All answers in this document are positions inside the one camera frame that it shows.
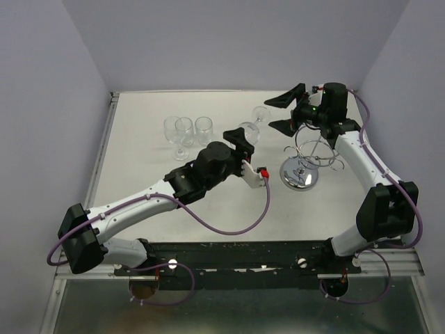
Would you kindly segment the ribbed wine glass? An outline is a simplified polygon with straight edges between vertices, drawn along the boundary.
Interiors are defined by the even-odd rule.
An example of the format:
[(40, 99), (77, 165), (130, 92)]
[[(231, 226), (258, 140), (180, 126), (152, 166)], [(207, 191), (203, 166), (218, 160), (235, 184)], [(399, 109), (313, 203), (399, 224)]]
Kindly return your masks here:
[(201, 146), (207, 146), (213, 139), (213, 122), (210, 118), (202, 116), (195, 121), (195, 134)]

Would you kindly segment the short clear wine glass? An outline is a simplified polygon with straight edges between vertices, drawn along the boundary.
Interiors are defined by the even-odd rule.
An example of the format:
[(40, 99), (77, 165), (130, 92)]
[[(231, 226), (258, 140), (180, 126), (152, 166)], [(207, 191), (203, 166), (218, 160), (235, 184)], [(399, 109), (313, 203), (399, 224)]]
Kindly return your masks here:
[(175, 129), (177, 130), (179, 142), (184, 147), (190, 147), (194, 144), (193, 121), (190, 118), (178, 118), (175, 122)]

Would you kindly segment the chrome wine glass rack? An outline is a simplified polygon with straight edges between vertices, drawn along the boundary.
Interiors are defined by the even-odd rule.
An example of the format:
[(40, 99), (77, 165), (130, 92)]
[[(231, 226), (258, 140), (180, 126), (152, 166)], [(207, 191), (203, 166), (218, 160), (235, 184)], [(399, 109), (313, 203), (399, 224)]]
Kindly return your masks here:
[(322, 168), (338, 171), (346, 165), (330, 144), (315, 127), (301, 125), (293, 137), (293, 145), (288, 145), (283, 152), (291, 150), (290, 155), (280, 166), (282, 183), (294, 191), (313, 189), (319, 179)]

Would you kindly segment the tall wine glass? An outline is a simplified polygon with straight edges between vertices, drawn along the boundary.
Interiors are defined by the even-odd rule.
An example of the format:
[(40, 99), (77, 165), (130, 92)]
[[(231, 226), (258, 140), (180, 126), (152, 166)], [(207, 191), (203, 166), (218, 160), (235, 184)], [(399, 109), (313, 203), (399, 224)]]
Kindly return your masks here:
[(172, 151), (173, 159), (177, 161), (184, 161), (188, 158), (188, 150), (184, 148), (180, 143), (180, 137), (176, 128), (177, 116), (167, 117), (163, 122), (164, 136), (169, 143), (175, 145)]

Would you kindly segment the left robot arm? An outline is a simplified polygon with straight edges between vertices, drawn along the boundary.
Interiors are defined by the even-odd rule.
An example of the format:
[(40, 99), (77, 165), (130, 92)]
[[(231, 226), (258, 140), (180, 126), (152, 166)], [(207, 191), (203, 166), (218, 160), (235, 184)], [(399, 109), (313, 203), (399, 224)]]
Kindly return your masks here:
[(170, 171), (143, 191), (103, 207), (72, 205), (58, 231), (71, 272), (85, 273), (109, 263), (148, 274), (154, 266), (148, 243), (117, 239), (116, 234), (149, 217), (201, 200), (230, 175), (241, 177), (253, 153), (254, 146), (245, 139), (244, 128), (239, 127), (224, 132), (222, 141), (211, 142), (195, 160)]

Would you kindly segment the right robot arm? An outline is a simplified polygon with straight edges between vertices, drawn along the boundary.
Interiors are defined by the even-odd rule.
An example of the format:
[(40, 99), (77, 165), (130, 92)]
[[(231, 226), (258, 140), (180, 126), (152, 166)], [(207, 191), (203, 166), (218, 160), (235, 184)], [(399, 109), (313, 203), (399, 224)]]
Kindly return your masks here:
[(381, 241), (389, 248), (406, 249), (418, 244), (423, 235), (423, 221), (417, 207), (419, 189), (391, 172), (377, 156), (359, 125), (348, 118), (348, 98), (353, 91), (342, 83), (326, 83), (307, 91), (303, 83), (284, 94), (266, 100), (267, 106), (296, 107), (288, 120), (269, 125), (286, 136), (295, 136), (302, 125), (319, 130), (321, 137), (351, 167), (366, 196), (356, 214), (355, 224), (331, 238), (331, 249), (320, 255), (321, 267), (330, 273), (345, 264), (345, 257), (370, 248)]

